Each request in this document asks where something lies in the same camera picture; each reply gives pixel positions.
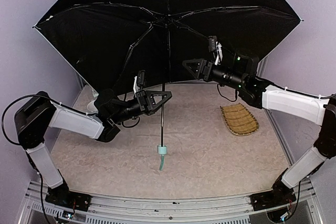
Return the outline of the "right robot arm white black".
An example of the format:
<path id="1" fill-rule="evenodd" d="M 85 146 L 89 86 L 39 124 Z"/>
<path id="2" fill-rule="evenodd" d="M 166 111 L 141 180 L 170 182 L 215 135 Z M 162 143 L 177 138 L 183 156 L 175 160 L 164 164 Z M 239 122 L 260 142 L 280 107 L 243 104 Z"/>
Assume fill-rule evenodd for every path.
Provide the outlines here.
<path id="1" fill-rule="evenodd" d="M 306 176 L 335 157 L 335 96 L 322 97 L 282 88 L 257 76 L 257 56 L 211 51 L 214 60 L 184 60 L 182 65 L 195 78 L 235 89 L 248 105 L 306 119 L 321 127 L 314 144 L 274 182 L 274 193 L 288 193 Z"/>

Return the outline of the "mint green black umbrella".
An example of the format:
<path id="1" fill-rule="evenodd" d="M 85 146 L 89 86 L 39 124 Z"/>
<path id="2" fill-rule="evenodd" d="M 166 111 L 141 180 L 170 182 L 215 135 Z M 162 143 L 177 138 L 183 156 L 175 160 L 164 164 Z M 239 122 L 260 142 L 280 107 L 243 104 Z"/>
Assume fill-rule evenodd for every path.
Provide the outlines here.
<path id="1" fill-rule="evenodd" d="M 35 28 L 98 94 L 128 101 L 140 70 L 143 90 L 195 79 L 182 62 L 214 60 L 209 36 L 259 64 L 299 23 L 286 0 L 58 0 Z"/>

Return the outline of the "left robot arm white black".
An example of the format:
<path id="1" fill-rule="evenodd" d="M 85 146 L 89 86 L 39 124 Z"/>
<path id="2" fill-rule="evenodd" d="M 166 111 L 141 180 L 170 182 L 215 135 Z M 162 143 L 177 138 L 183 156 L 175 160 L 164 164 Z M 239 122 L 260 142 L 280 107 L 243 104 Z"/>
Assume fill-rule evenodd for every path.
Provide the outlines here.
<path id="1" fill-rule="evenodd" d="M 49 189 L 68 189 L 45 145 L 48 128 L 74 132 L 98 142 L 110 142 L 120 132 L 120 124 L 143 114 L 156 113 L 172 98 L 172 93 L 141 90 L 132 100 L 123 101 L 113 90 L 105 89 L 94 101 L 97 111 L 91 114 L 54 101 L 44 91 L 29 98 L 14 115 L 18 142 Z"/>

